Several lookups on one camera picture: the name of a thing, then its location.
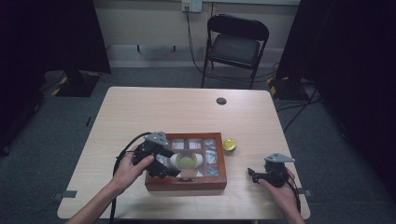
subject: chair seat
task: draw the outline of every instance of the chair seat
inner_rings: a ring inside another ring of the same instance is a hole
[[[214,60],[233,61],[254,66],[260,50],[257,40],[220,34],[216,37],[208,56]]]

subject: wall outlet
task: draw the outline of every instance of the wall outlet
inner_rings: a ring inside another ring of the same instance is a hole
[[[181,11],[189,10],[189,12],[202,12],[202,1],[181,1]]]

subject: table top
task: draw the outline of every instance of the table top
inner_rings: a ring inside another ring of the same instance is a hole
[[[226,99],[225,105],[217,99]],[[263,158],[275,152],[290,157],[268,91],[112,87],[63,198],[60,218],[70,218],[112,177],[116,157],[145,132],[221,133],[234,138],[236,150],[225,153],[225,190],[148,192],[145,174],[117,199],[116,218],[136,219],[275,219],[283,218],[269,192],[253,184],[247,168],[264,172]],[[286,166],[296,174],[293,163]],[[310,211],[300,195],[302,216]],[[102,218],[110,216],[110,206]]]

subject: chair leg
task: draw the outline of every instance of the chair leg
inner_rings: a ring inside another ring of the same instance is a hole
[[[253,69],[253,72],[251,73],[250,76],[250,85],[248,86],[248,88],[251,90],[251,88],[253,87],[253,83],[254,83],[254,78],[256,77],[256,73],[257,73],[257,67]]]
[[[206,68],[207,68],[207,58],[205,57],[205,62],[204,62],[204,71],[202,73],[202,83],[201,83],[201,88],[204,87],[205,84],[205,74],[206,74]]]

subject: brown wooden tray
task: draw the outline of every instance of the brown wooden tray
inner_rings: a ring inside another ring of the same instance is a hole
[[[225,189],[227,176],[221,133],[167,133],[172,158],[157,160],[181,170],[164,179],[146,174],[148,191]]]

